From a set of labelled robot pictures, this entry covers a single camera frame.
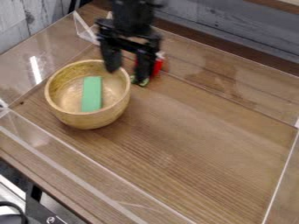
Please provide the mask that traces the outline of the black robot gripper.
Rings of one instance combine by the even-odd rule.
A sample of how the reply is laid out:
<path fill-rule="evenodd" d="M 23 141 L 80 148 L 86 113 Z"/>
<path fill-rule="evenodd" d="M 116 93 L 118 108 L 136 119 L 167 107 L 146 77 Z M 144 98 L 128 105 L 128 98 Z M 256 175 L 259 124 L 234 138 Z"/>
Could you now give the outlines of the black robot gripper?
<path fill-rule="evenodd" d="M 155 67 L 155 54 L 162 36 L 154 30 L 155 0 L 110 0 L 112 18 L 99 18 L 98 41 L 106 69 L 114 73 L 122 67 L 122 51 L 136 53 L 135 81 L 144 82 Z"/>

